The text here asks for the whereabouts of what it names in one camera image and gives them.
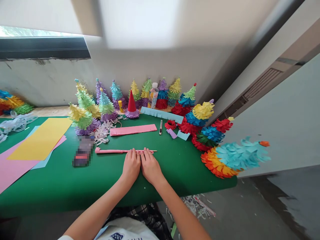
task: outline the colored paper sheet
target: colored paper sheet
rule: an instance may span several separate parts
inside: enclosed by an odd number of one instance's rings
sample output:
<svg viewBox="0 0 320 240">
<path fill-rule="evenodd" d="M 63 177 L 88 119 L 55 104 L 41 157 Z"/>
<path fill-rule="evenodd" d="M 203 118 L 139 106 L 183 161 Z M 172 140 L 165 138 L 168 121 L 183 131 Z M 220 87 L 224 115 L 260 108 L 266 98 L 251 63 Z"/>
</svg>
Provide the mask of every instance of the colored paper sheet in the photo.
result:
<svg viewBox="0 0 320 240">
<path fill-rule="evenodd" d="M 26 139 L 31 136 L 39 126 L 35 126 L 29 133 Z M 54 148 L 63 143 L 67 138 L 63 136 Z M 22 175 L 28 172 L 30 169 L 35 169 L 39 163 L 45 161 L 20 161 L 20 160 L 7 160 L 7 157 L 13 153 L 25 140 L 19 142 L 7 151 L 0 154 L 0 194 L 6 190 L 11 184 L 17 181 Z"/>
<path fill-rule="evenodd" d="M 186 141 L 186 140 L 188 139 L 188 137 L 190 136 L 190 133 L 183 133 L 183 132 L 181 132 L 181 131 L 179 130 L 177 136 L 178 136 L 179 138 L 182 138 L 183 140 Z"/>
<path fill-rule="evenodd" d="M 134 134 L 134 133 L 152 132 L 156 130 L 157 130 L 157 127 L 155 124 L 123 127 L 123 128 L 111 128 L 110 136 L 120 136 L 120 135 Z"/>
<path fill-rule="evenodd" d="M 182 120 L 183 120 L 182 116 L 160 111 L 157 109 L 146 108 L 146 107 L 141 107 L 140 113 L 147 114 L 154 117 L 164 118 L 168 120 L 174 120 L 176 123 L 180 123 L 180 124 L 182 123 Z"/>
<path fill-rule="evenodd" d="M 68 118 L 48 118 L 7 159 L 44 161 L 71 123 Z"/>
<path fill-rule="evenodd" d="M 65 140 L 67 140 L 67 138 L 65 135 L 63 135 L 62 138 L 60 138 L 59 142 L 54 146 L 53 150 L 55 150 Z M 49 153 L 49 155 L 47 156 L 47 158 L 44 161 L 38 162 L 37 165 L 35 165 L 33 168 L 31 168 L 31 170 L 45 167 L 51 157 L 53 150 Z"/>
</svg>

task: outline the hand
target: hand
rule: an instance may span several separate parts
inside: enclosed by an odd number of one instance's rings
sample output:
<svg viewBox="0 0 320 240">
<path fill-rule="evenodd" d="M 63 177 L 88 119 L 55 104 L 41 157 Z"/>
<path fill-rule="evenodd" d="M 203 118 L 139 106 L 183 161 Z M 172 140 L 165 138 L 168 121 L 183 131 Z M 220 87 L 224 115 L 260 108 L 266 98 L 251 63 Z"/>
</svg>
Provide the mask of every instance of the hand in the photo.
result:
<svg viewBox="0 0 320 240">
<path fill-rule="evenodd" d="M 126 158 L 124 159 L 121 178 L 125 179 L 125 182 L 131 184 L 131 186 L 139 175 L 140 164 L 140 155 L 134 148 L 127 152 Z"/>
<path fill-rule="evenodd" d="M 158 161 L 154 158 L 149 148 L 141 152 L 142 174 L 153 186 L 166 181 L 161 172 Z"/>
</svg>

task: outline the window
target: window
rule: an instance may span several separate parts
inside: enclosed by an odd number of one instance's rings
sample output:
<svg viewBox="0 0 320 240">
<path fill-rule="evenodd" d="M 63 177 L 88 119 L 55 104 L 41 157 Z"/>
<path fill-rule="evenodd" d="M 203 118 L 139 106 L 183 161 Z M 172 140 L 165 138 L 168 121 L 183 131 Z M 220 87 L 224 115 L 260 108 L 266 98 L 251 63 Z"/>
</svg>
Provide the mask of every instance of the window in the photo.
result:
<svg viewBox="0 0 320 240">
<path fill-rule="evenodd" d="M 0 26 L 0 59 L 90 58 L 82 35 Z"/>
</svg>

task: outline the shirt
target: shirt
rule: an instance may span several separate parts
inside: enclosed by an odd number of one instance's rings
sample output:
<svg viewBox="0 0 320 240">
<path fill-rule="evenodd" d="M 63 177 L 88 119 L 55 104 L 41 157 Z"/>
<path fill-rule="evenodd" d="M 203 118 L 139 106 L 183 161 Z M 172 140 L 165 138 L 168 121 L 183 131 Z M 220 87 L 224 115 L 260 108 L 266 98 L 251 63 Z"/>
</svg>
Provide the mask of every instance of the shirt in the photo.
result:
<svg viewBox="0 0 320 240">
<path fill-rule="evenodd" d="M 62 236 L 58 240 L 73 240 Z M 118 218 L 108 222 L 94 240 L 159 240 L 142 222 L 129 217 Z"/>
</svg>

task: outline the yellow paper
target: yellow paper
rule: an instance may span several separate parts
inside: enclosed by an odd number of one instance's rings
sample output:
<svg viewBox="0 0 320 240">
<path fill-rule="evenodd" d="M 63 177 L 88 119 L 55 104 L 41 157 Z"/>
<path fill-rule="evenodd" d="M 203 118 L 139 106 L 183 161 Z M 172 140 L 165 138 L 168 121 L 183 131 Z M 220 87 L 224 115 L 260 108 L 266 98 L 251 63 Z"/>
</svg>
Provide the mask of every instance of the yellow paper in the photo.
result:
<svg viewBox="0 0 320 240">
<path fill-rule="evenodd" d="M 45 160 L 71 123 L 68 118 L 48 118 L 7 159 Z"/>
</svg>

